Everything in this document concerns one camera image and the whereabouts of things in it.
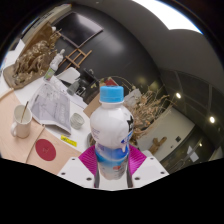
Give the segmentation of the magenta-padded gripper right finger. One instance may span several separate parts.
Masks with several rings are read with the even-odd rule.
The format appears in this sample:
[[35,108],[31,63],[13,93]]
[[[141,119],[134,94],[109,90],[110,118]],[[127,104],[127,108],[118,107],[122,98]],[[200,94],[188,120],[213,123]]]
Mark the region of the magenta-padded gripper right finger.
[[130,146],[127,166],[127,186],[141,188],[168,175],[166,169],[154,157],[147,157],[134,146]]

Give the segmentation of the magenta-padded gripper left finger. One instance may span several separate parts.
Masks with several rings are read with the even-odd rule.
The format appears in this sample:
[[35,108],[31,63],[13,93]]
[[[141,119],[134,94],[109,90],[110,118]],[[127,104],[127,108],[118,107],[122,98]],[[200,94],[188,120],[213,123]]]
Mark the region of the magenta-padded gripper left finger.
[[98,188],[99,171],[95,147],[89,147],[79,157],[71,157],[58,176],[84,188]]

